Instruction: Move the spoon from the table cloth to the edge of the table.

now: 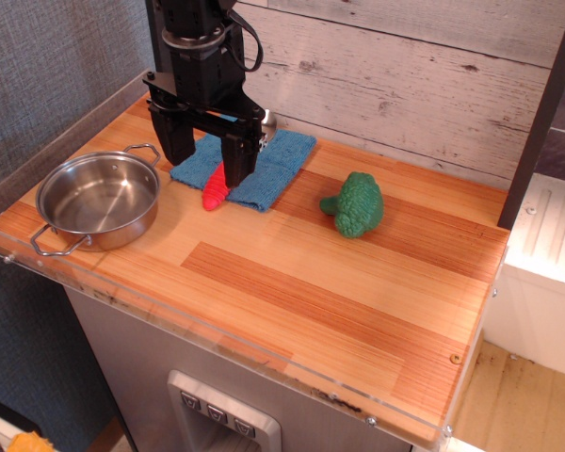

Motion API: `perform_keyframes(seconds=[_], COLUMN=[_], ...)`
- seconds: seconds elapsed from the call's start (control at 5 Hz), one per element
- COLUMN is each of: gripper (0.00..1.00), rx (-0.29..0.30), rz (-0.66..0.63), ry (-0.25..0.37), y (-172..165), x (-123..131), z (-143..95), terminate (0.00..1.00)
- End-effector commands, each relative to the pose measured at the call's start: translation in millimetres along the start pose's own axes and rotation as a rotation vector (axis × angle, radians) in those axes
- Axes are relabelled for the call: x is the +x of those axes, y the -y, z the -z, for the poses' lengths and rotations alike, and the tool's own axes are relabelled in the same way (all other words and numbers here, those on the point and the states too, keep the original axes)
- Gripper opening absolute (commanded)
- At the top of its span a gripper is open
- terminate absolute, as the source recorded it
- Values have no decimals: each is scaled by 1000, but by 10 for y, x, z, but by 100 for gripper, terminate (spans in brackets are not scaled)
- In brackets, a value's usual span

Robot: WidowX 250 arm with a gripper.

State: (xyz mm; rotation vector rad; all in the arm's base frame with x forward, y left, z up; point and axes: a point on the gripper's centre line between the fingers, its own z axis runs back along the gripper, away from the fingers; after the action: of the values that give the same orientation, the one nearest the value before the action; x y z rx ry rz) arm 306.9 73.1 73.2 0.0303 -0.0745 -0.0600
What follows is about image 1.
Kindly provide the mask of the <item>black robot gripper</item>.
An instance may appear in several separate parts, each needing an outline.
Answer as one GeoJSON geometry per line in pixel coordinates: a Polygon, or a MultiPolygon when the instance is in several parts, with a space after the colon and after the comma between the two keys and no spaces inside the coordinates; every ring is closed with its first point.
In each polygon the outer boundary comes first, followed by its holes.
{"type": "Polygon", "coordinates": [[[249,67],[242,39],[190,47],[181,40],[169,49],[172,73],[147,72],[153,129],[164,156],[178,166],[196,152],[194,131],[221,139],[227,187],[239,186],[254,172],[265,110],[244,92],[249,67]]]}

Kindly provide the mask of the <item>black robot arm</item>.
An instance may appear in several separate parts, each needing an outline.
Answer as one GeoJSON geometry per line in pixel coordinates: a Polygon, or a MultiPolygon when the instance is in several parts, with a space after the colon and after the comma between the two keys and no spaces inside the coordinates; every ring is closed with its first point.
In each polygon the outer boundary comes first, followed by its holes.
{"type": "Polygon", "coordinates": [[[196,152],[195,131],[218,137],[226,185],[235,188],[254,172],[266,138],[266,112],[244,91],[264,52],[247,66],[243,35],[255,31],[232,1],[163,1],[160,10],[171,69],[143,81],[162,151],[177,166],[196,152]]]}

